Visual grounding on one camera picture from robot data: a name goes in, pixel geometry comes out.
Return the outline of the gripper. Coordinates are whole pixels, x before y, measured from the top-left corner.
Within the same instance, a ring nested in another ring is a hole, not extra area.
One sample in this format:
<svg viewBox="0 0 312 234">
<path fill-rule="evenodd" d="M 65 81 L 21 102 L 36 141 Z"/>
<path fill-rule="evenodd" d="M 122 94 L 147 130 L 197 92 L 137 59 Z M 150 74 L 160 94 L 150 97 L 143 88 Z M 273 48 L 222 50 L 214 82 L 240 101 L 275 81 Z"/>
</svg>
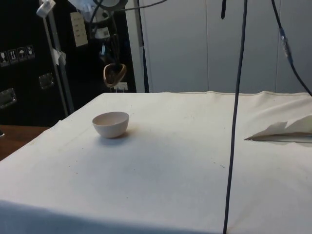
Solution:
<svg viewBox="0 0 312 234">
<path fill-rule="evenodd" d="M 115 61 L 115 54 L 113 52 L 112 40 L 110 38 L 100 39 L 99 58 L 102 61 Z"/>
</svg>

